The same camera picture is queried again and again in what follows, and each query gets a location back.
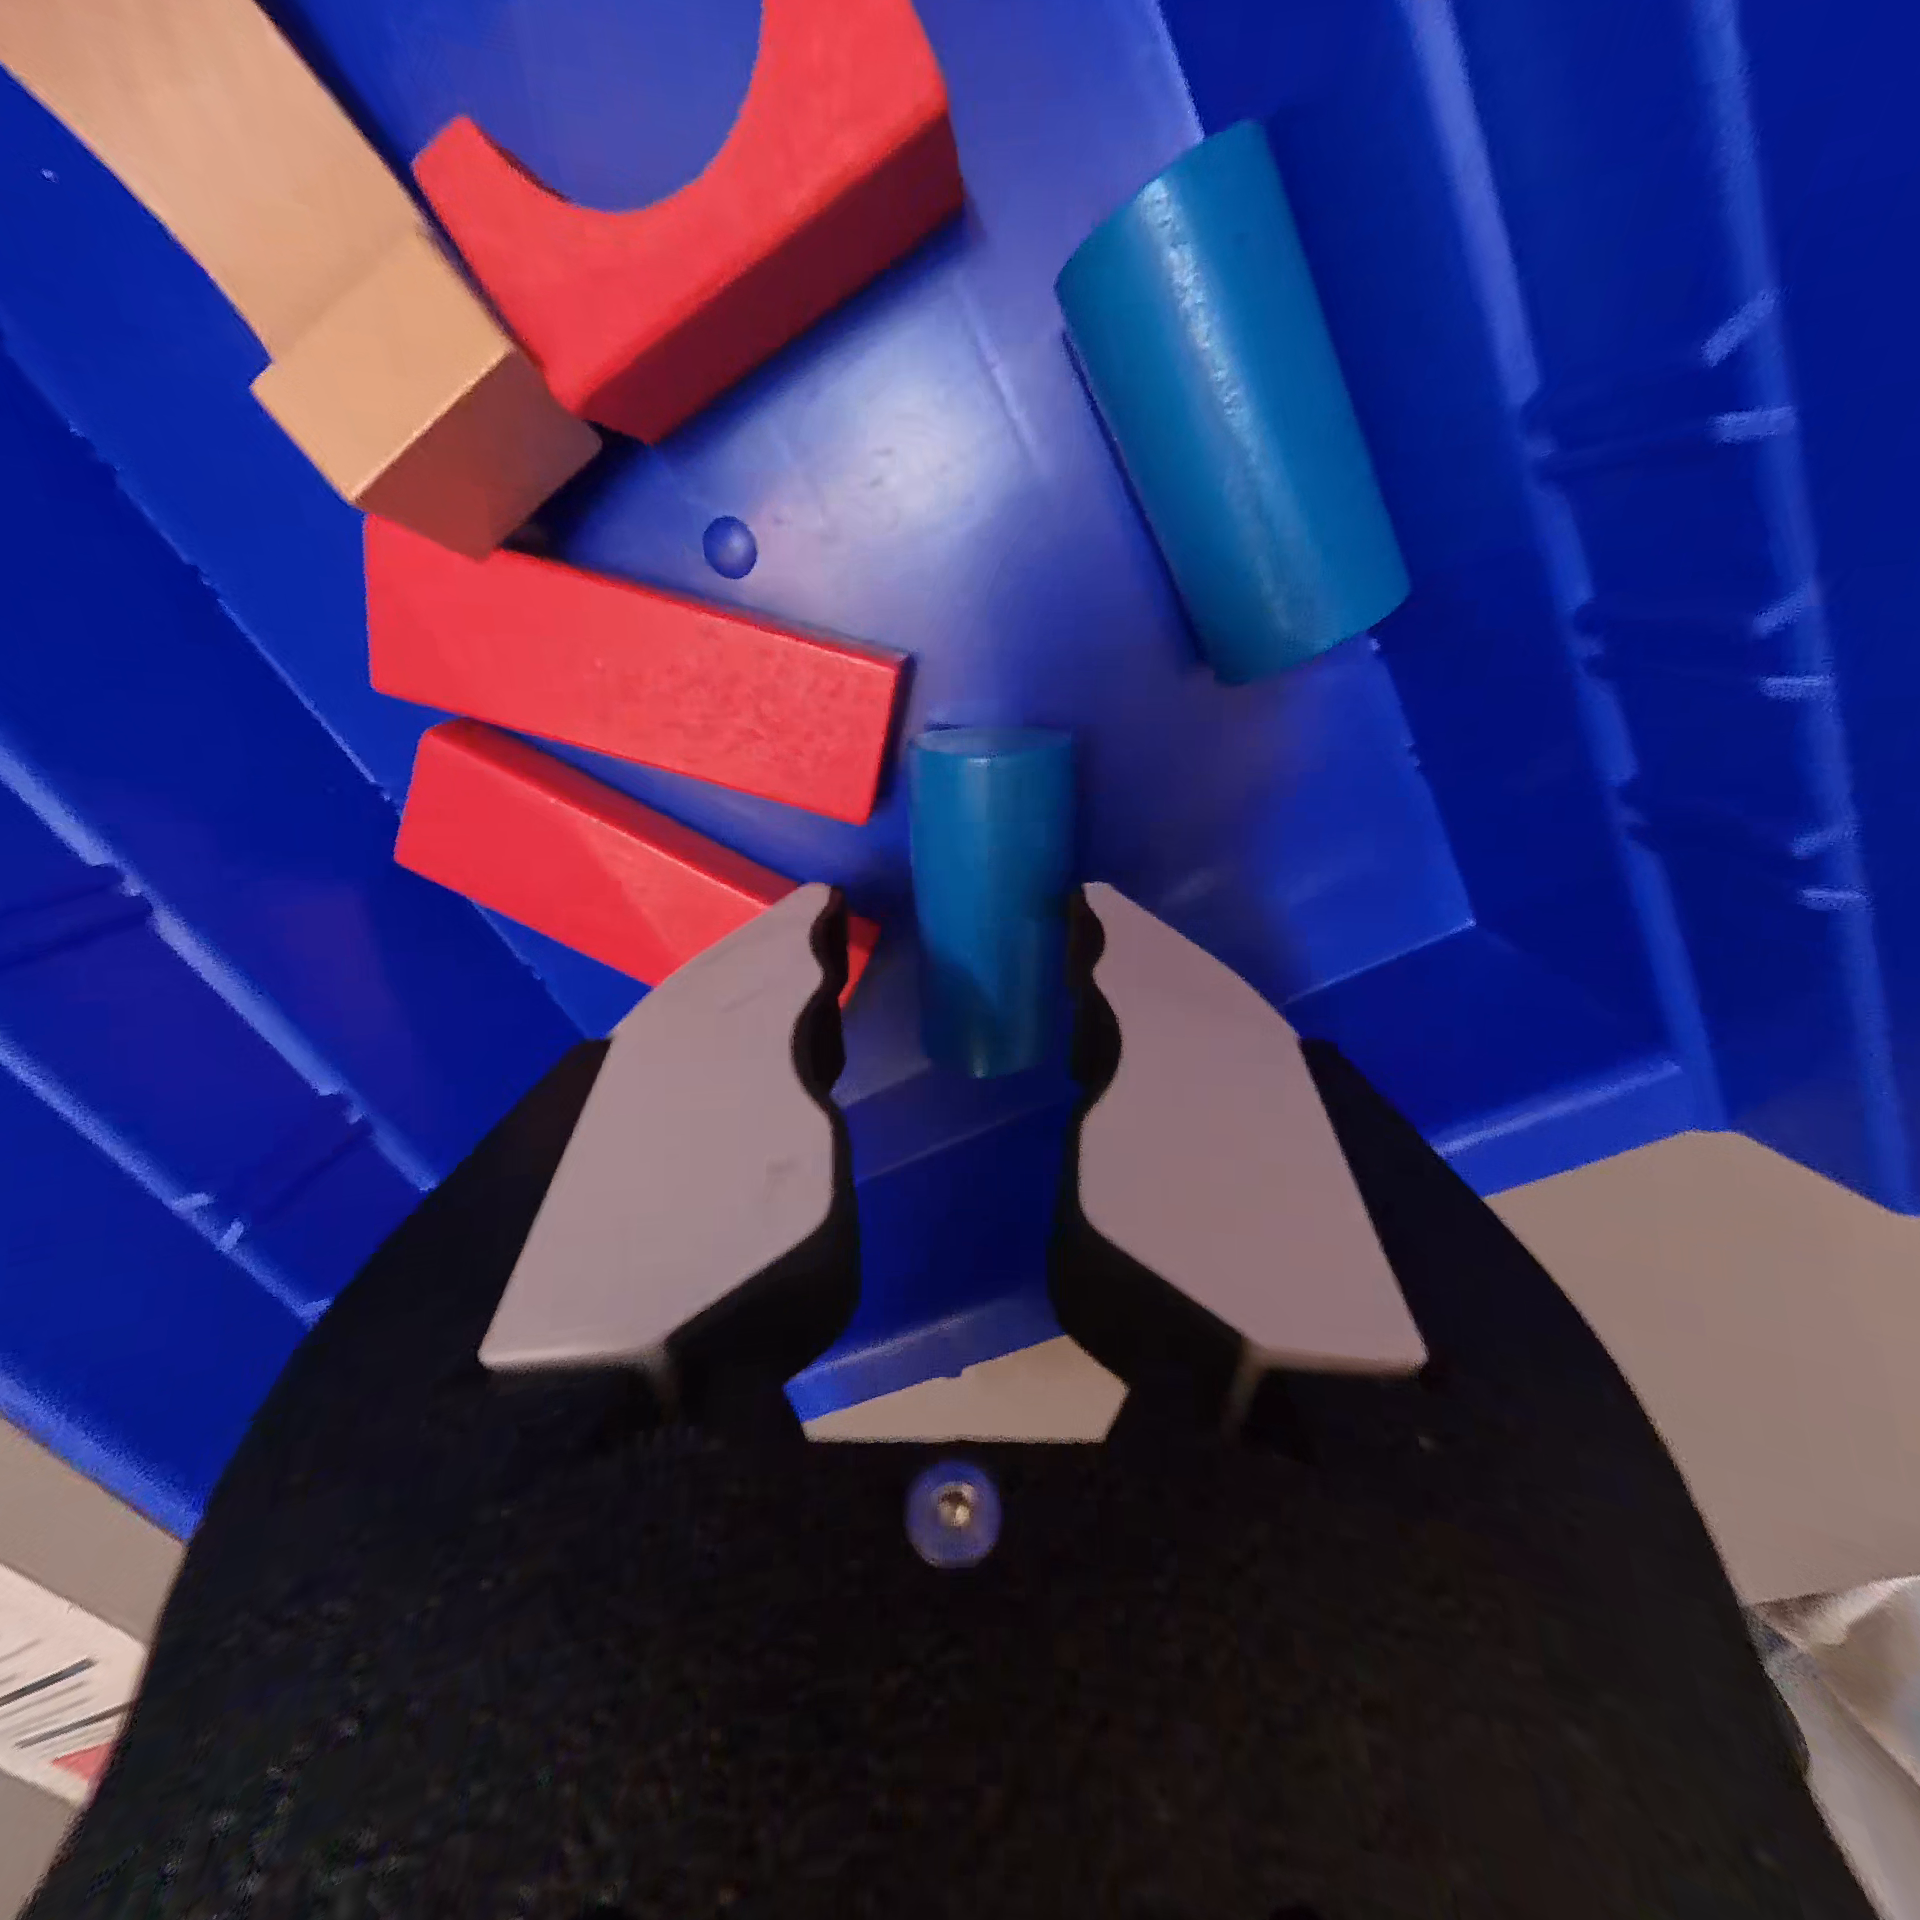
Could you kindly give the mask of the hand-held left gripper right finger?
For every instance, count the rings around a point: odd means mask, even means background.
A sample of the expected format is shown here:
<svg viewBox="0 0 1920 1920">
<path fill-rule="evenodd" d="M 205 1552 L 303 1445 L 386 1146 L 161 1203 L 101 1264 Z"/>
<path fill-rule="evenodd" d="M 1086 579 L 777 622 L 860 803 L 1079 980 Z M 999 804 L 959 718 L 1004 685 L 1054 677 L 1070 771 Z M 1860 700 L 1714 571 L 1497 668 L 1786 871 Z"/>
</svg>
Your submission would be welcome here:
<svg viewBox="0 0 1920 1920">
<path fill-rule="evenodd" d="M 1122 1419 L 1411 1386 L 1429 1343 L 1284 1014 L 1105 880 L 1068 927 L 1074 1108 L 1046 1252 Z"/>
</svg>

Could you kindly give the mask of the red wedge block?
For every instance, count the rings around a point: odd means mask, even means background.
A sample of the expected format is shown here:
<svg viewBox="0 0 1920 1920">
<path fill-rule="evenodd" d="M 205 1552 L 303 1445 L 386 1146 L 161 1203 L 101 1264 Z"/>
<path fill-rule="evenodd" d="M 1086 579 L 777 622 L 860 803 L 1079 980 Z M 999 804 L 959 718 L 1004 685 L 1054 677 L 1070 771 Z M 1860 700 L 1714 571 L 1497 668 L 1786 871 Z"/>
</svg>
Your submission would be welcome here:
<svg viewBox="0 0 1920 1920">
<path fill-rule="evenodd" d="M 395 859 L 646 990 L 799 890 L 466 718 L 421 733 Z"/>
</svg>

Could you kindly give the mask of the natural wooden arch block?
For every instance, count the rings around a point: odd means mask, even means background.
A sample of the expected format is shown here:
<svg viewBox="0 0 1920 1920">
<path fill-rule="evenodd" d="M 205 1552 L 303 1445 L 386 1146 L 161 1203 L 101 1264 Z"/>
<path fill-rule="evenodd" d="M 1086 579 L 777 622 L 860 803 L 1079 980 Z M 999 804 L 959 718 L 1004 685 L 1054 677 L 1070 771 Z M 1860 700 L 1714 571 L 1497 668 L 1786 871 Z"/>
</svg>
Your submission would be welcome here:
<svg viewBox="0 0 1920 1920">
<path fill-rule="evenodd" d="M 484 557 L 602 447 L 249 2 L 5 2 L 7 74 L 249 324 L 251 394 L 357 509 Z"/>
</svg>

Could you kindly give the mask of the long red rectangular block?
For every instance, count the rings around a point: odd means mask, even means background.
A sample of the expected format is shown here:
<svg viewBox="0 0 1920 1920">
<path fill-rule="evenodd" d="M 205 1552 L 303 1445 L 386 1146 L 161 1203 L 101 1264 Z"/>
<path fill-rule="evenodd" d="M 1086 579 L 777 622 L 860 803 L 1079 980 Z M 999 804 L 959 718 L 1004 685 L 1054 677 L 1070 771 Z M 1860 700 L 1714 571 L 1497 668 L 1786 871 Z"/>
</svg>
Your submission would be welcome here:
<svg viewBox="0 0 1920 1920">
<path fill-rule="evenodd" d="M 908 659 L 366 518 L 372 688 L 427 709 L 865 826 Z"/>
</svg>

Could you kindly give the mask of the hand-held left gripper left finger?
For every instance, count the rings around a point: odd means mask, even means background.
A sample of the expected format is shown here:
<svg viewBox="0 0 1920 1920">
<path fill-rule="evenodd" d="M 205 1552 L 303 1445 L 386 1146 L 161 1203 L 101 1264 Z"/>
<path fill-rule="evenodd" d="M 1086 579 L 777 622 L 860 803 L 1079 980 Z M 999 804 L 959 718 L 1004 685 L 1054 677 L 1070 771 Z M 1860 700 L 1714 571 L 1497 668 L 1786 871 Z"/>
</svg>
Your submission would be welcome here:
<svg viewBox="0 0 1920 1920">
<path fill-rule="evenodd" d="M 477 1343 L 638 1374 L 663 1410 L 790 1410 L 860 1294 L 847 906 L 806 882 L 621 1019 Z"/>
</svg>

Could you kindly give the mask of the small blue cylinder block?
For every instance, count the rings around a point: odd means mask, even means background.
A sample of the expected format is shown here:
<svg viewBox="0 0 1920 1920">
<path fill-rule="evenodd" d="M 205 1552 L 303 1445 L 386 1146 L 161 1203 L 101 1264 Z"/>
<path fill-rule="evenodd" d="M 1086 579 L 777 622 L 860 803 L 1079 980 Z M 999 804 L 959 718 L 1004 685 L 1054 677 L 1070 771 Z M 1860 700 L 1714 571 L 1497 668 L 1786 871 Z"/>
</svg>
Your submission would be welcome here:
<svg viewBox="0 0 1920 1920">
<path fill-rule="evenodd" d="M 1039 1067 L 1066 1004 L 1074 744 L 1046 727 L 938 727 L 906 755 L 921 1039 L 973 1079 Z"/>
</svg>

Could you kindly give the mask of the red wooden arch block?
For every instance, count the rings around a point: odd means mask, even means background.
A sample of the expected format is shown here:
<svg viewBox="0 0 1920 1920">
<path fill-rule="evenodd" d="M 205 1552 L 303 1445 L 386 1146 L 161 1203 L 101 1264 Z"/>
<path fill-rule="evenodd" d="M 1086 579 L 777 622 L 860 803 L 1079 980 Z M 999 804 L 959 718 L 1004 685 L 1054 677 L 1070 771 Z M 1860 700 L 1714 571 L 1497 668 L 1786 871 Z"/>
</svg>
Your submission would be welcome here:
<svg viewBox="0 0 1920 1920">
<path fill-rule="evenodd" d="M 546 388 L 659 443 L 965 205 L 949 92 L 908 2 L 769 2 L 733 126 L 645 208 L 563 199 L 459 116 L 427 205 Z"/>
</svg>

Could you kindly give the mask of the large blue cylinder block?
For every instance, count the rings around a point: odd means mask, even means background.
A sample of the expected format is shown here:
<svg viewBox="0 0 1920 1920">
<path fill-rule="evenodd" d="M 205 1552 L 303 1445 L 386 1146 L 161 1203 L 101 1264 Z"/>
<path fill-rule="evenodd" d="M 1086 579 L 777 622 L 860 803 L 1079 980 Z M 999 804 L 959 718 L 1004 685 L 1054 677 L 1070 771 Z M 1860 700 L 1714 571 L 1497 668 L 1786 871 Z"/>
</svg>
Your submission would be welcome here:
<svg viewBox="0 0 1920 1920">
<path fill-rule="evenodd" d="M 1219 680 L 1271 680 L 1395 613 L 1409 566 L 1261 124 L 1146 180 L 1054 290 Z"/>
</svg>

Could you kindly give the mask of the printed paper sheet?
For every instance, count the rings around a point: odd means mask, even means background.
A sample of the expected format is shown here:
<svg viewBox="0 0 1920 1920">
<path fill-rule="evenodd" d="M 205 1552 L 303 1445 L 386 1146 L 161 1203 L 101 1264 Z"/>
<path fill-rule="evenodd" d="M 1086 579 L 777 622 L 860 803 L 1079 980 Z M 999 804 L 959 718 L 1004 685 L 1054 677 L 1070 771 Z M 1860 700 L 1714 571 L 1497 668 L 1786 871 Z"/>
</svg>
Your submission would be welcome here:
<svg viewBox="0 0 1920 1920">
<path fill-rule="evenodd" d="M 125 1733 L 149 1643 L 3 1568 L 3 1771 L 84 1808 Z"/>
</svg>

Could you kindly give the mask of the blue plastic bin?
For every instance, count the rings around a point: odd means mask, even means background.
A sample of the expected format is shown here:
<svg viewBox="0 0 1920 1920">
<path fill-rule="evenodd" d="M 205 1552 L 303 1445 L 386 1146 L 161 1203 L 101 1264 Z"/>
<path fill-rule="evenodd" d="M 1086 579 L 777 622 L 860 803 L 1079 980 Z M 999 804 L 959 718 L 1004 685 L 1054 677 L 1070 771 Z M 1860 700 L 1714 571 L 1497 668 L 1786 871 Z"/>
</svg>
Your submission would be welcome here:
<svg viewBox="0 0 1920 1920">
<path fill-rule="evenodd" d="M 1916 4 L 919 4 L 965 210 L 533 528 L 1063 728 L 1082 868 L 1482 1192 L 1724 1126 L 1916 1212 Z M 1196 651 L 1054 280 L 1260 124 L 1409 598 Z M 394 859 L 441 709 L 268 355 L 5 77 L 5 1421 L 183 1534 L 638 986 Z"/>
</svg>

